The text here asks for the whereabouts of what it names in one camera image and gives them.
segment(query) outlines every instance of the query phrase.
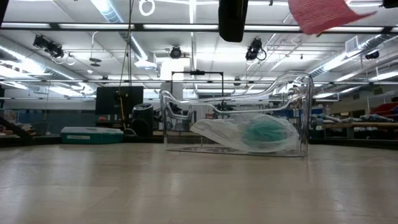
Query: red cloth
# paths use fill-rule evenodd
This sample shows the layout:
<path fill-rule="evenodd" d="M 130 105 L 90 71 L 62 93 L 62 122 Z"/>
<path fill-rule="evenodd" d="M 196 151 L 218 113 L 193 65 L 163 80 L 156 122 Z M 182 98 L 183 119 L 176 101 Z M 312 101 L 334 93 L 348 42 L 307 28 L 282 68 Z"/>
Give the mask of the red cloth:
<path fill-rule="evenodd" d="M 289 9 L 307 35 L 319 34 L 377 13 L 358 15 L 348 7 L 345 0 L 289 0 Z"/>

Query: transparent container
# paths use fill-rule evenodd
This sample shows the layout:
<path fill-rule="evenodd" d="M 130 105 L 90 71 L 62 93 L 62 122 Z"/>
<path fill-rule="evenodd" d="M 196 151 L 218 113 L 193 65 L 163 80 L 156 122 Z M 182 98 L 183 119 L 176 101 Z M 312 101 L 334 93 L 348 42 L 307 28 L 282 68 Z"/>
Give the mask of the transparent container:
<path fill-rule="evenodd" d="M 170 92 L 161 91 L 165 149 L 183 152 L 305 157 L 308 152 L 312 90 L 313 81 L 310 75 L 286 73 L 277 78 L 267 90 L 250 95 L 177 100 Z M 237 119 L 246 117 L 254 119 L 245 124 L 236 122 Z M 289 132 L 289 137 L 285 131 L 277 133 L 276 138 L 267 137 L 269 132 L 275 131 L 270 128 L 274 126 L 273 120 L 293 130 Z M 210 124 L 209 131 L 206 129 L 201 134 L 191 131 L 197 130 L 195 127 L 203 123 Z M 225 129 L 222 126 L 225 123 L 240 129 Z M 256 129 L 257 124 L 261 124 L 262 129 Z M 256 141 L 261 143 L 265 141 L 265 146 L 248 142 L 253 136 Z"/>

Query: black monitor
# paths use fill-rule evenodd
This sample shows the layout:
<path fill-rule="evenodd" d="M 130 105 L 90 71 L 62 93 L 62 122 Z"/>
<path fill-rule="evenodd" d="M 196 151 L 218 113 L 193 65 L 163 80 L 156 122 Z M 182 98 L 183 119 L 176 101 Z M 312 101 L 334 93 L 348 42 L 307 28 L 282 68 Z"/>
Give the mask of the black monitor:
<path fill-rule="evenodd" d="M 119 87 L 98 87 L 95 104 L 95 114 L 121 114 Z M 121 87 L 120 95 L 123 101 L 125 117 L 132 113 L 134 106 L 144 101 L 144 87 Z"/>

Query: beige floor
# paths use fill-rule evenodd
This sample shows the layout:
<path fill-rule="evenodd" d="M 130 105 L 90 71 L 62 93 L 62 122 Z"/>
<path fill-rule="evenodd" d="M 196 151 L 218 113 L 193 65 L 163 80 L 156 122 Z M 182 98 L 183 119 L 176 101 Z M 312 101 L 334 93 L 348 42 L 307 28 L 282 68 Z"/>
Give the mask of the beige floor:
<path fill-rule="evenodd" d="M 160 144 L 0 150 L 0 223 L 398 223 L 398 151 L 312 146 L 306 159 Z"/>

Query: ceiling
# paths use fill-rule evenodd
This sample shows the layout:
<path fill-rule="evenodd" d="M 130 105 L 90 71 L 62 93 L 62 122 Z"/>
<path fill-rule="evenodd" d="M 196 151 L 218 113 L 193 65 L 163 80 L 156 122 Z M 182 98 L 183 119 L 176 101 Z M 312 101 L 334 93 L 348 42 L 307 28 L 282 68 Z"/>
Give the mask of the ceiling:
<path fill-rule="evenodd" d="M 353 1 L 366 4 L 375 1 Z M 115 9 L 121 17 L 128 20 L 128 0 L 113 0 Z M 359 26 L 396 26 L 398 24 L 398 9 L 384 9 L 381 7 L 352 7 L 358 13 L 378 11 L 375 16 L 357 21 L 349 25 Z M 216 4 L 197 5 L 196 23 L 218 23 L 218 6 Z M 24 1 L 11 0 L 6 11 L 4 21 L 8 22 L 106 22 L 90 0 L 58 0 L 58 1 Z M 168 22 L 189 23 L 190 10 L 188 4 L 177 4 L 155 1 L 155 11 L 150 16 L 143 16 L 139 11 L 139 1 L 134 2 L 132 22 Z M 296 24 L 289 12 L 288 6 L 249 5 L 247 24 Z M 93 57 L 102 60 L 100 67 L 92 67 L 91 36 L 93 32 L 67 31 L 29 31 L 29 30 L 0 30 L 0 35 L 50 59 L 42 50 L 37 50 L 32 43 L 36 35 L 44 35 L 48 39 L 62 44 L 63 49 L 70 52 L 77 59 L 74 65 L 63 64 L 65 68 L 89 78 L 119 80 L 122 72 L 124 49 L 126 42 L 117 32 L 99 32 L 95 35 Z M 168 60 L 167 52 L 173 45 L 179 45 L 187 54 L 191 53 L 192 39 L 189 32 L 135 32 L 135 38 L 147 52 L 153 52 L 158 62 Z M 267 59 L 251 66 L 244 58 L 248 45 L 253 38 L 261 38 L 263 44 L 268 40 Z M 224 72 L 225 80 L 241 77 L 248 80 L 274 80 L 279 75 L 289 71 L 306 71 L 322 63 L 331 55 L 338 54 L 345 49 L 345 42 L 354 35 L 351 34 L 323 34 L 307 36 L 302 34 L 262 34 L 246 33 L 241 43 L 225 42 L 218 33 L 196 33 L 197 69 Z M 369 35 L 359 35 L 359 39 L 366 39 Z M 382 57 L 388 57 L 392 51 L 382 52 Z M 189 59 L 185 69 L 189 70 Z M 334 72 L 345 75 L 360 67 L 359 60 L 338 67 Z M 133 68 L 138 79 L 158 79 L 153 71 Z M 127 79 L 127 66 L 124 67 L 123 79 Z M 217 75 L 198 77 L 198 79 L 217 80 Z"/>

